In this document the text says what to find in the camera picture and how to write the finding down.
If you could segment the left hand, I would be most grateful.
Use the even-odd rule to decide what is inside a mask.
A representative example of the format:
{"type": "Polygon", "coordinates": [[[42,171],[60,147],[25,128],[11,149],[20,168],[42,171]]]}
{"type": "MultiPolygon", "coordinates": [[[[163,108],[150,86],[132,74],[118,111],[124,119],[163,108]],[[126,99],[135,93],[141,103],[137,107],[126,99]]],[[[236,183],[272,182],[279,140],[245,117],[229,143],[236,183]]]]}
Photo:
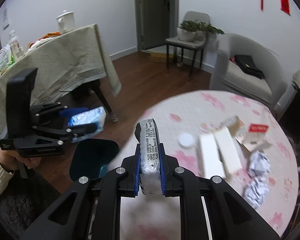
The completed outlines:
{"type": "Polygon", "coordinates": [[[19,169],[18,163],[24,164],[28,169],[37,168],[41,162],[38,158],[23,158],[17,151],[2,150],[0,148],[0,165],[6,172],[14,172],[19,169]]]}

